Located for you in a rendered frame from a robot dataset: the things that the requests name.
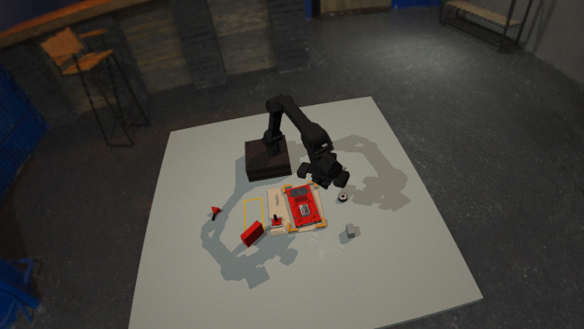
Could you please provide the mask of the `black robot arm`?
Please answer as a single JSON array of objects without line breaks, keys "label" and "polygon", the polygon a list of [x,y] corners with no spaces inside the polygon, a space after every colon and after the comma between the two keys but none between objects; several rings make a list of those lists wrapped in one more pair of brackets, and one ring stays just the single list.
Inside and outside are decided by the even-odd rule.
[{"label": "black robot arm", "polygon": [[[280,122],[286,114],[300,131],[301,140],[307,149],[311,164],[318,167],[330,179],[337,178],[342,171],[341,163],[337,161],[337,154],[328,132],[318,123],[312,122],[295,104],[292,96],[280,94],[266,101],[265,108],[270,114],[268,129],[264,132],[261,141],[267,147],[269,157],[282,154],[279,141],[283,140]],[[327,146],[323,147],[323,144]]]}]

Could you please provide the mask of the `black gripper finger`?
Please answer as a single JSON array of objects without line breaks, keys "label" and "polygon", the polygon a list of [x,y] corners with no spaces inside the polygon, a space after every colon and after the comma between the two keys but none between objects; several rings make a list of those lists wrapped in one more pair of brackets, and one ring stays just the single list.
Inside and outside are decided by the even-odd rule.
[{"label": "black gripper finger", "polygon": [[331,183],[332,183],[332,181],[329,182],[329,181],[325,181],[324,180],[323,183],[322,183],[322,185],[325,187],[326,190],[328,190],[328,186],[331,185]]},{"label": "black gripper finger", "polygon": [[325,187],[322,185],[323,181],[324,181],[324,179],[320,179],[320,178],[319,178],[319,180],[318,180],[318,181],[317,181],[317,180],[314,180],[314,179],[312,179],[312,182],[314,182],[314,183],[316,183],[316,184],[320,185],[322,188],[324,188],[324,189],[325,189]]}]

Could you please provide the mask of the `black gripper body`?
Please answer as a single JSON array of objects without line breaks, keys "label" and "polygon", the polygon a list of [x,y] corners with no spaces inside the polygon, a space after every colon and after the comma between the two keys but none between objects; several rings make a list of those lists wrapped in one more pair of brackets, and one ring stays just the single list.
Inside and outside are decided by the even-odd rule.
[{"label": "black gripper body", "polygon": [[330,179],[318,167],[314,167],[311,163],[302,162],[297,170],[297,177],[305,179],[307,173],[312,174],[311,175],[312,179],[317,181],[319,180],[319,178],[329,182],[334,181],[333,182],[334,186],[338,188],[344,188],[350,177],[348,171],[341,171],[341,174],[337,178]]}]

